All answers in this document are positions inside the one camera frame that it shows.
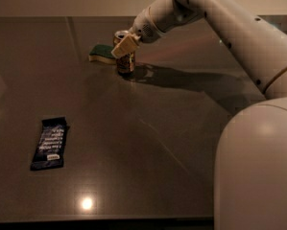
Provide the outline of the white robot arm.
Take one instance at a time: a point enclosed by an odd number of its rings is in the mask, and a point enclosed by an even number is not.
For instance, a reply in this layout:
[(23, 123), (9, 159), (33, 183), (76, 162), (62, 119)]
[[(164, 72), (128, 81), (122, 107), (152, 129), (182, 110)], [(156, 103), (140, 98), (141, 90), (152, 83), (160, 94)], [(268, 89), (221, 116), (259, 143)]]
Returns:
[(199, 19), (227, 47), (257, 96), (219, 138), (214, 230), (287, 230), (287, 34), (233, 0), (155, 0), (112, 53), (121, 58)]

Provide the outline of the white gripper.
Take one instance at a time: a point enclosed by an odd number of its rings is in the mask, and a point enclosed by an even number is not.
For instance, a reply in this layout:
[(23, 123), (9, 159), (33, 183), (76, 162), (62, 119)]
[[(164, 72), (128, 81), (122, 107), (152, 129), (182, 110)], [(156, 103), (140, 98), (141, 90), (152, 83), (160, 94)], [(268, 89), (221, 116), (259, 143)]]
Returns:
[(163, 35), (151, 16), (151, 8), (144, 9), (134, 20), (130, 28), (131, 34), (126, 34), (122, 40), (114, 46), (111, 54), (115, 58), (122, 58), (133, 53), (142, 43), (154, 43)]

